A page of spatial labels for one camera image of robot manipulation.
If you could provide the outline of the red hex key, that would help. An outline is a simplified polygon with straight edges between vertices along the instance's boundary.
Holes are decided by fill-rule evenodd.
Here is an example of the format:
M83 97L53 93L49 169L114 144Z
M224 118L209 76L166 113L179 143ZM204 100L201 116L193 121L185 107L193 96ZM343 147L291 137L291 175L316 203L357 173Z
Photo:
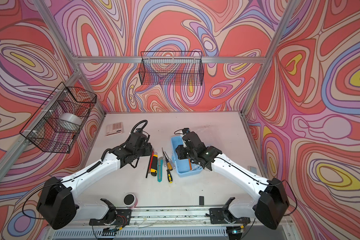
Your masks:
M148 175L149 175L150 172L151 172L151 166L152 166L153 156L154 156L154 150L152 150L151 156L150 156L150 159L149 159L149 163L148 163L148 167L147 167L147 171L146 171L146 176L145 176L146 179L148 178Z

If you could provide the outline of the blue plastic tool box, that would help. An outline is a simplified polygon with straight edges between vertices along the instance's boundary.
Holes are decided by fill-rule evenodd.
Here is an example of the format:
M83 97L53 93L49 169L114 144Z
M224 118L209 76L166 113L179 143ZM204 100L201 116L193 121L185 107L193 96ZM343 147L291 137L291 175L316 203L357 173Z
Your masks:
M192 163L193 170L190 171L189 159L179 159L176 149L178 146L183 146L183 140L180 136L172 137L171 144L173 152L172 160L175 163L175 169L180 178L197 175L203 170L201 166Z

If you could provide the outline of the yellow black utility knife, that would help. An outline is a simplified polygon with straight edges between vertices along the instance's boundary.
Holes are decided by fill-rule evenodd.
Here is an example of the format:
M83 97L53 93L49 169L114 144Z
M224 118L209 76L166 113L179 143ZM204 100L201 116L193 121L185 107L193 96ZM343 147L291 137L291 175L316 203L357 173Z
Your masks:
M158 174L158 155L155 152L153 152L152 158L151 158L150 174L153 177L156 177Z

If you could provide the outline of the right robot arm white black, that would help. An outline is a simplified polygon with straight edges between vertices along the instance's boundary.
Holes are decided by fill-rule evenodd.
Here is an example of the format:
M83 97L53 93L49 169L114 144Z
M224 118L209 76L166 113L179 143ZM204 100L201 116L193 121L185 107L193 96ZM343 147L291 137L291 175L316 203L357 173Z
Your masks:
M278 228L290 206L283 181L256 175L232 161L226 154L214 146L207 147L199 136L188 128L175 131L182 138L177 146L179 159L189 159L192 163L216 172L241 187L252 202L243 204L231 197L221 208L221 217L211 219L233 224L241 218L256 218L271 230Z

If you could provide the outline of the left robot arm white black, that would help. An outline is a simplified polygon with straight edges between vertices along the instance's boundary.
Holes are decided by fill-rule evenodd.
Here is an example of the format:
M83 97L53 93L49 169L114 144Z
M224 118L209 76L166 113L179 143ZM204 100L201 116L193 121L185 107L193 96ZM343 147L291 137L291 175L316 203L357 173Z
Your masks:
M124 143L106 149L97 162L60 180L50 178L42 189L37 211L54 230L78 220L113 224L117 210L109 200L102 198L102 204L82 204L78 197L106 175L131 165L140 157L150 156L153 148L149 140L150 135L144 131L130 133Z

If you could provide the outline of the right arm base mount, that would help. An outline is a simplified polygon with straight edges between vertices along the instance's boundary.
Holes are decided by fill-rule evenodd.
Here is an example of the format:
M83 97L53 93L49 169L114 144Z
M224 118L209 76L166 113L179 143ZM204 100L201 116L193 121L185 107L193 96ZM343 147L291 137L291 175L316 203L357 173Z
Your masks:
M241 217L236 218L230 211L229 206L235 197L229 198L229 200L221 208L210 208L209 213L206 213L206 217L210 218L211 224L242 224L246 226L251 222L250 218Z

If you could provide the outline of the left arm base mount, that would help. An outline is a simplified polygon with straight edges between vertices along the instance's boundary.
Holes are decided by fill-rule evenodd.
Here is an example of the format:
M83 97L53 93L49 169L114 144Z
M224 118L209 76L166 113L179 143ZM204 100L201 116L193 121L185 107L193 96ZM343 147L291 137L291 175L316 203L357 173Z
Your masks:
M129 225L132 215L131 209L117 209L109 200L101 199L109 208L102 219L90 219L90 226L116 226L125 227Z

